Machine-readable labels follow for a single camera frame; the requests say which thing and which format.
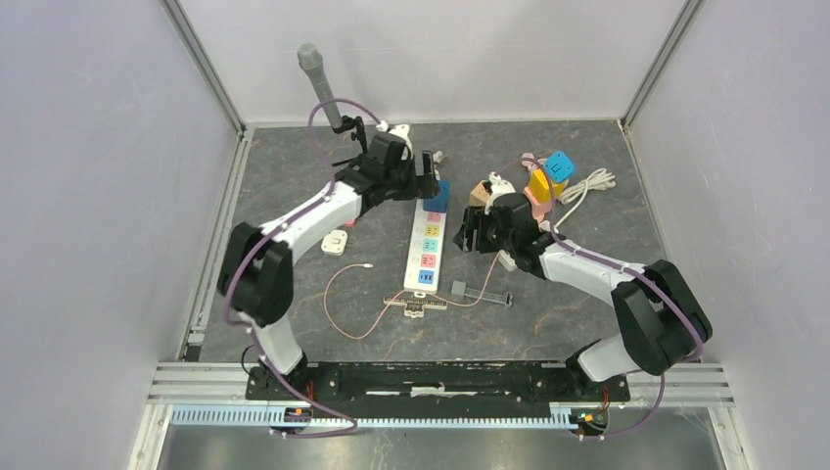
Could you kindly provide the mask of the long white power strip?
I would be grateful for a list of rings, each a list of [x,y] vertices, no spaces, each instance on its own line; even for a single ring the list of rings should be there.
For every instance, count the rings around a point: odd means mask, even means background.
[[[403,289],[418,294],[438,292],[446,214],[426,211],[417,200],[403,276]]]

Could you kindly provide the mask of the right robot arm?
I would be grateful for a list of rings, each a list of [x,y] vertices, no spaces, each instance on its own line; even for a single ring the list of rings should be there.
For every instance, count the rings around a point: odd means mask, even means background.
[[[488,208],[467,207],[453,241],[464,252],[504,252],[519,270],[574,287],[613,309],[618,334],[567,361],[566,388],[579,400],[593,398],[614,376],[636,371],[661,376],[679,362],[695,360],[713,335],[676,265],[665,259],[623,262],[587,250],[555,229],[541,228],[523,194],[500,195]]]

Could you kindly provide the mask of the light blue cube adapter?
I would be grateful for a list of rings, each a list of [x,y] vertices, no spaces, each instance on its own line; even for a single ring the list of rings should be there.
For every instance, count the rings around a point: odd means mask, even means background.
[[[557,184],[564,183],[576,172],[575,164],[563,151],[551,154],[543,165],[551,179]]]

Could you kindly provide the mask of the yellow cube adapter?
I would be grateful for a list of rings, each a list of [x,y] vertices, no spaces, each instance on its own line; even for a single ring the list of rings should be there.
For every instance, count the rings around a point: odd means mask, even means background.
[[[552,182],[553,187],[550,187],[544,171],[541,168],[537,168],[530,174],[528,188],[539,203],[548,203],[552,199],[559,199],[561,197],[570,180],[565,179],[562,182],[557,182],[552,179]]]

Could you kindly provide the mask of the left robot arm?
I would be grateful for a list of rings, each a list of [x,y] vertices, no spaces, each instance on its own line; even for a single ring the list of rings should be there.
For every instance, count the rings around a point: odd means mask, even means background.
[[[415,153],[403,137],[379,132],[308,201],[260,226],[241,222],[232,229],[217,280],[223,315],[248,329],[282,398],[295,399],[307,386],[288,317],[296,262],[332,230],[385,201],[426,200],[438,192],[433,153]]]

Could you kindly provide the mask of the pink round socket tower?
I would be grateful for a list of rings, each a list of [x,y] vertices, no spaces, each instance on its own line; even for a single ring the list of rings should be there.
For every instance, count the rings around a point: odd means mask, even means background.
[[[526,187],[524,194],[530,201],[531,215],[537,223],[541,223],[549,217],[555,202],[549,192],[543,193],[541,199],[538,199],[530,187]]]

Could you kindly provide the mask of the white plug adapter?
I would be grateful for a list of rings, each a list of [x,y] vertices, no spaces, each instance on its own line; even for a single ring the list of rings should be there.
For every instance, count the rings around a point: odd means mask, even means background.
[[[335,229],[324,236],[320,249],[328,256],[342,256],[347,248],[348,233],[342,229]]]

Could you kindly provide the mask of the dark blue cube adapter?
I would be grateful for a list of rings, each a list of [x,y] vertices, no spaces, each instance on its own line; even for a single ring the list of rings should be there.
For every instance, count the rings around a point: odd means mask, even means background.
[[[425,212],[446,213],[449,204],[450,183],[445,180],[438,181],[438,193],[430,199],[423,201],[422,208]]]

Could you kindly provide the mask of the tan cube adapter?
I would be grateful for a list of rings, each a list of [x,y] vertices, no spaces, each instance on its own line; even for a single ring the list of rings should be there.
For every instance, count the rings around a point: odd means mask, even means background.
[[[488,180],[482,180],[471,190],[468,205],[475,208],[485,208],[491,195],[491,183]]]

